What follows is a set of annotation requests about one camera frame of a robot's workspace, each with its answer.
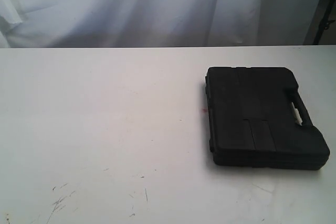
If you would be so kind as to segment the black plastic tool case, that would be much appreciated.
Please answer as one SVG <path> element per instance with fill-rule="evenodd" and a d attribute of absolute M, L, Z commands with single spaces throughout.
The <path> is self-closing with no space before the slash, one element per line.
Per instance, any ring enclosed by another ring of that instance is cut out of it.
<path fill-rule="evenodd" d="M 211 67 L 205 77 L 219 166 L 319 170 L 330 149 L 285 67 Z"/>

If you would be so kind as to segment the white backdrop curtain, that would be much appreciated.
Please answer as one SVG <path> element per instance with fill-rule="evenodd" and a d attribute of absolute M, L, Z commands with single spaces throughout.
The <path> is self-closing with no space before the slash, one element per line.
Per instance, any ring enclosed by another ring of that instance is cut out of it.
<path fill-rule="evenodd" d="M 319 0 L 1 0 L 1 47 L 303 44 Z"/>

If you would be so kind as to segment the black metal stand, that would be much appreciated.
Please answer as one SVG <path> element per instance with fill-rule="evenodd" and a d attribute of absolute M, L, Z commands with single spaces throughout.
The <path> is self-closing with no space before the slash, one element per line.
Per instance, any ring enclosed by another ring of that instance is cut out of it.
<path fill-rule="evenodd" d="M 316 35 L 313 40 L 313 45 L 318 45 L 323 33 L 330 28 L 331 25 L 335 23 L 335 19 L 330 19 L 330 14 L 332 13 L 333 7 L 335 5 L 335 0 L 325 0 L 324 1 L 324 13 L 321 17 L 319 24 L 318 24 L 318 30 L 316 32 Z"/>

